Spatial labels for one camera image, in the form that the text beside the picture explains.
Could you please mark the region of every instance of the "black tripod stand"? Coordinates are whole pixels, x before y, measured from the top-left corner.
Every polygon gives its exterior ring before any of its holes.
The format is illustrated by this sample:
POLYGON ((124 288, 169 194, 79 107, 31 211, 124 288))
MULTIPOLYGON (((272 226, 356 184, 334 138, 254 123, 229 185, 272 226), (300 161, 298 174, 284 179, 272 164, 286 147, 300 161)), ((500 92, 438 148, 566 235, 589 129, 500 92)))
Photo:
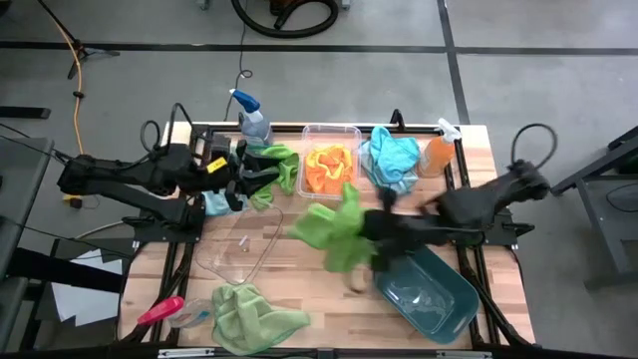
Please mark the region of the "black tripod stand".
MULTIPOLYGON (((47 4, 44 3, 44 0, 38 0, 38 3, 51 16, 53 21, 55 21, 56 24, 58 24, 58 26, 60 26, 60 29, 62 29, 62 31, 64 31, 65 34, 67 34, 67 36, 71 40, 71 43, 73 45, 74 51, 78 55, 78 60, 80 61, 81 65, 84 62, 86 62, 87 60, 89 60, 89 57, 91 57, 93 55, 96 55, 96 54, 102 54, 102 55, 107 55, 107 56, 120 56, 120 52, 118 52, 118 51, 109 51, 109 50, 104 50, 104 49, 95 49, 95 48, 87 48, 87 47, 85 47, 84 44, 82 43, 82 41, 80 41, 76 37, 74 37, 71 34, 71 32, 62 24, 60 19, 58 19, 58 17, 53 13, 53 11, 51 11, 51 9, 47 6, 47 4)), ((69 79, 69 80, 73 79, 76 76, 77 72, 78 72, 78 69, 76 69, 75 64, 71 64, 71 70, 69 70, 69 75, 67 76, 67 79, 69 79)))

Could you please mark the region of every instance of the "red object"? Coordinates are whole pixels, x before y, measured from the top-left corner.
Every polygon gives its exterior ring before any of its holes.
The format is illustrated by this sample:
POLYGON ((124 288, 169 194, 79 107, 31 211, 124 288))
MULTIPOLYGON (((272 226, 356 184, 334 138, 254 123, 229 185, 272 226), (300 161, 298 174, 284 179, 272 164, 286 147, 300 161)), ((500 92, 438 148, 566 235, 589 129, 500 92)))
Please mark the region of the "red object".
POLYGON ((148 312, 138 318, 138 324, 151 325, 170 315, 177 313, 183 308, 183 298, 174 296, 163 300, 160 304, 154 306, 148 312))

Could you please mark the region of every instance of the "white paper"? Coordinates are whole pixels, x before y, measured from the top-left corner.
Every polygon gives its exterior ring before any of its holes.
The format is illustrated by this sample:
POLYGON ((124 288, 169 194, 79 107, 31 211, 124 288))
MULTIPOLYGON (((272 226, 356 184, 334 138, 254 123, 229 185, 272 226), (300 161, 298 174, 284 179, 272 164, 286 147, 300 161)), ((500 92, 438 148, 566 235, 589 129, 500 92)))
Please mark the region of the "white paper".
MULTIPOLYGON (((122 261, 102 263, 99 249, 82 254, 72 262, 122 274, 122 261)), ((61 321, 76 316, 76 326, 114 317, 118 314, 119 294, 102 290, 53 283, 58 315, 61 321)))

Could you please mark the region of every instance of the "blue spray bottle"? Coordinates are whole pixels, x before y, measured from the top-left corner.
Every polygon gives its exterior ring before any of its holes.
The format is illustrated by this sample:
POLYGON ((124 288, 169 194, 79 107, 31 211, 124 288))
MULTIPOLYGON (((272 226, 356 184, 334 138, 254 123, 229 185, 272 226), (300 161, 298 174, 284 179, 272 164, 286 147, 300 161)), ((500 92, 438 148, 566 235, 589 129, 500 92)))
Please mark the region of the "blue spray bottle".
POLYGON ((270 122, 259 112, 261 105, 250 95, 239 90, 230 90, 232 97, 243 107, 244 113, 239 114, 241 133, 251 146, 272 145, 272 129, 270 122))

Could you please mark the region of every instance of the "orange spray bottle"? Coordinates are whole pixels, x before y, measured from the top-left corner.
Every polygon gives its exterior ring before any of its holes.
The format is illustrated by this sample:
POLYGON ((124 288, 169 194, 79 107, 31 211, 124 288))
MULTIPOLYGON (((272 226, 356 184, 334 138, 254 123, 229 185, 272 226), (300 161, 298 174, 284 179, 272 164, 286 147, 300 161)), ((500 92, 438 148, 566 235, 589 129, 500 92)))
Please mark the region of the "orange spray bottle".
POLYGON ((455 156, 455 140, 461 138, 461 133, 445 119, 439 119, 439 127, 443 130, 443 135, 428 143, 417 166, 417 173, 421 178, 442 175, 455 156))

